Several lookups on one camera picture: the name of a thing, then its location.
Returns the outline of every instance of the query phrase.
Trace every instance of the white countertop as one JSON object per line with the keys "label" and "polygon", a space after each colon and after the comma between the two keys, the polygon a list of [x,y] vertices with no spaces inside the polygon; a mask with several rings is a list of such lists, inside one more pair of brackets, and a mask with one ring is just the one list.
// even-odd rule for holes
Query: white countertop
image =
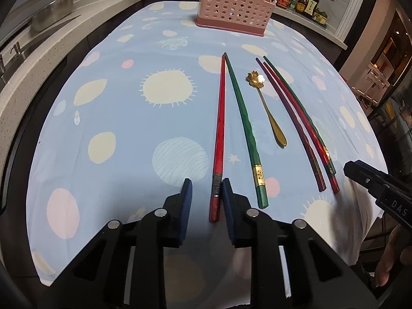
{"label": "white countertop", "polygon": [[275,7],[273,12],[275,14],[280,15],[280,16],[286,17],[286,18],[288,18],[288,19],[290,19],[290,20],[292,20],[296,23],[302,24],[306,28],[309,28],[309,29],[317,32],[318,34],[326,37],[327,39],[329,39],[330,41],[332,41],[336,45],[340,46],[344,50],[346,50],[348,48],[348,46],[344,42],[342,42],[341,40],[336,38],[333,33],[331,33],[330,31],[322,28],[320,25],[317,25],[315,22],[312,22],[311,20],[307,19],[306,17],[303,17],[303,16],[299,15],[298,13],[296,13],[294,11],[291,11],[289,9],[283,9],[283,8],[280,8],[280,7]]}
{"label": "white countertop", "polygon": [[[79,0],[75,2],[73,13],[61,22],[80,16],[50,36],[29,55],[14,73],[3,91],[0,92],[0,174],[3,172],[7,154],[20,120],[50,73],[81,40],[97,27],[139,1],[141,0]],[[310,20],[281,8],[275,8],[274,12],[316,31],[341,48],[346,49],[346,45],[332,33]],[[3,56],[5,64],[11,58],[9,52],[13,43],[19,40],[23,47],[32,38],[29,30],[26,30],[5,47]]]}

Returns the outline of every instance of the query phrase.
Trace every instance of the spoon handle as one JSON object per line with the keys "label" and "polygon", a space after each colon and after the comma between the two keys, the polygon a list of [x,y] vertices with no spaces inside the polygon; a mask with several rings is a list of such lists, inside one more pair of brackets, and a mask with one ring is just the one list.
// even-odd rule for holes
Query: spoon handle
{"label": "spoon handle", "polygon": [[286,137],[284,133],[282,132],[281,128],[279,127],[279,125],[277,124],[277,122],[275,121],[275,119],[273,118],[272,114],[270,113],[269,108],[267,107],[266,102],[263,98],[262,92],[260,91],[259,88],[256,88],[256,89],[259,93],[260,99],[262,100],[264,110],[266,110],[270,125],[272,126],[273,135],[275,136],[275,139],[277,143],[279,144],[279,146],[284,148],[286,145],[288,145],[288,142],[286,141]]}

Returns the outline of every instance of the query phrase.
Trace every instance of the soy sauce bottle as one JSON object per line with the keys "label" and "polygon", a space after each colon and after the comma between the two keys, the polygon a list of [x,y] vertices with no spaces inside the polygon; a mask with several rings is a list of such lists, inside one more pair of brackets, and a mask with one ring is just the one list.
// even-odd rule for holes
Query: soy sauce bottle
{"label": "soy sauce bottle", "polygon": [[319,0],[308,0],[305,10],[303,11],[302,15],[312,19],[313,14],[315,12],[316,7],[319,4]]}
{"label": "soy sauce bottle", "polygon": [[308,0],[299,0],[296,4],[295,10],[298,13],[303,13],[306,8],[307,3],[308,3]]}

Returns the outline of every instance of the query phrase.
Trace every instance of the pink plastic basket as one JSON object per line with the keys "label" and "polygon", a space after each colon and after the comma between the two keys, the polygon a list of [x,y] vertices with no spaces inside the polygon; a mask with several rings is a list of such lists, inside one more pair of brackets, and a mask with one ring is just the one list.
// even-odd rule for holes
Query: pink plastic basket
{"label": "pink plastic basket", "polygon": [[275,7],[270,1],[200,0],[196,24],[263,37]]}

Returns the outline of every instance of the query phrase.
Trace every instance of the dark red chopstick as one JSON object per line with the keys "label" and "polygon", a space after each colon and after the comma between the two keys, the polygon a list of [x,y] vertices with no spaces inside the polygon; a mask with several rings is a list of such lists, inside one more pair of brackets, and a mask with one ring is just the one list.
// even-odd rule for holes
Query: dark red chopstick
{"label": "dark red chopstick", "polygon": [[298,116],[300,117],[301,121],[303,122],[303,125],[305,126],[310,138],[312,139],[312,142],[315,145],[316,150],[318,151],[318,154],[319,154],[319,157],[321,158],[323,167],[325,168],[326,173],[328,175],[329,182],[330,182],[330,185],[332,187],[333,193],[334,194],[339,193],[339,185],[336,181],[336,178],[335,178],[334,174],[331,172],[330,167],[329,167],[328,155],[326,154],[325,149],[321,144],[321,141],[316,136],[316,133],[315,133],[314,129],[312,128],[308,118],[306,117],[306,115],[304,114],[301,107],[299,106],[299,104],[297,103],[295,98],[292,96],[290,91],[283,84],[282,80],[275,73],[275,71],[273,71],[266,62],[264,62],[263,65],[267,68],[269,73],[275,78],[276,82],[279,84],[280,88],[283,90],[283,92],[285,93],[285,95],[289,99],[290,103],[295,108],[295,110],[296,110]]}
{"label": "dark red chopstick", "polygon": [[212,194],[210,198],[209,222],[219,221],[220,214],[220,184],[223,175],[223,145],[225,139],[225,56],[222,55],[220,65],[220,90],[218,123],[216,126],[215,161],[213,164]]}
{"label": "dark red chopstick", "polygon": [[313,174],[315,176],[316,179],[316,183],[318,184],[318,189],[320,192],[323,192],[326,189],[326,184],[325,184],[325,180],[323,179],[323,175],[322,175],[322,171],[321,168],[319,167],[318,164],[318,160],[316,159],[315,153],[312,150],[312,147],[309,144],[308,138],[306,137],[302,126],[300,125],[299,121],[297,120],[297,117],[292,109],[292,107],[290,106],[288,100],[285,98],[285,95],[282,93],[282,91],[280,90],[279,86],[276,84],[275,80],[273,79],[272,75],[269,72],[269,69],[263,65],[263,63],[256,58],[256,61],[259,63],[260,67],[263,69],[263,72],[266,74],[266,76],[268,77],[270,83],[272,84],[273,88],[275,89],[275,91],[277,92],[277,94],[279,95],[279,98],[281,99],[286,111],[288,112],[290,119],[293,122],[293,125],[296,128],[296,131],[299,135],[300,140],[302,141],[303,147],[306,151],[306,154],[308,156],[309,159],[309,163],[312,167],[312,171]]}

